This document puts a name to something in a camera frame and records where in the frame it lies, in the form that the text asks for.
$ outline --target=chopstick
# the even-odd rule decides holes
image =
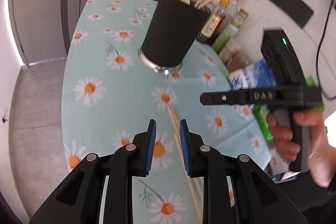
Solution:
[[[182,163],[182,166],[184,167],[184,160],[183,160],[183,153],[182,153],[182,148],[181,148],[181,141],[180,141],[180,138],[179,138],[179,117],[177,116],[176,112],[175,112],[175,109],[173,106],[168,106],[168,113],[169,113],[169,116],[170,116],[170,120],[173,124],[173,127],[174,127],[174,139],[175,139],[175,143],[176,143],[176,146],[177,146],[177,150],[178,150],[178,153],[180,155],[180,159],[181,159],[181,163]],[[195,207],[195,210],[196,210],[196,214],[197,214],[197,217],[198,217],[198,220],[200,222],[200,224],[202,224],[202,215],[201,215],[201,210],[197,204],[197,200],[196,200],[196,196],[195,196],[195,192],[194,192],[194,189],[191,185],[191,180],[189,179],[187,173],[184,171],[184,175],[185,175],[185,179],[187,181],[187,184],[188,184],[188,187],[189,187],[189,190],[190,190],[190,194],[191,194],[191,197],[192,197],[192,200],[193,200],[193,203],[194,203],[194,207]]]

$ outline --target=finger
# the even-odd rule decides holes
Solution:
[[[316,109],[307,108],[302,111],[297,111],[293,114],[293,119],[299,126],[322,126],[322,128],[324,126],[322,114]]]
[[[291,141],[277,141],[274,140],[277,151],[283,154],[296,155],[300,151],[300,145]]]
[[[275,127],[277,125],[277,119],[272,113],[267,114],[266,122],[268,123],[269,127]]]
[[[276,126],[268,127],[268,129],[275,140],[290,141],[293,138],[293,132],[287,127]]]

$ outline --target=table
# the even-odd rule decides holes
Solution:
[[[247,107],[203,106],[202,92],[230,90],[227,70],[194,42],[178,73],[164,75],[137,56],[156,7],[149,0],[88,0],[69,50],[63,81],[62,129],[69,170],[85,155],[112,154],[157,121],[152,170],[133,179],[136,223],[196,223],[195,208],[167,112],[174,106],[189,130],[222,154],[249,155],[261,168],[267,143]]]

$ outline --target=black cup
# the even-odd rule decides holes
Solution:
[[[159,0],[142,44],[142,53],[163,68],[182,63],[209,13],[179,0]]]

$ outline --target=metal screw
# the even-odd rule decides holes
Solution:
[[[135,148],[137,148],[135,146],[135,144],[130,143],[130,144],[126,145],[126,150],[127,151],[133,151]]]
[[[86,159],[87,159],[88,161],[94,161],[96,158],[97,158],[96,154],[88,154],[88,155],[86,156]]]
[[[210,146],[209,145],[201,145],[199,148],[203,152],[209,152],[210,151]]]
[[[248,162],[249,161],[249,156],[247,155],[240,155],[239,156],[239,159],[242,161],[242,162]]]

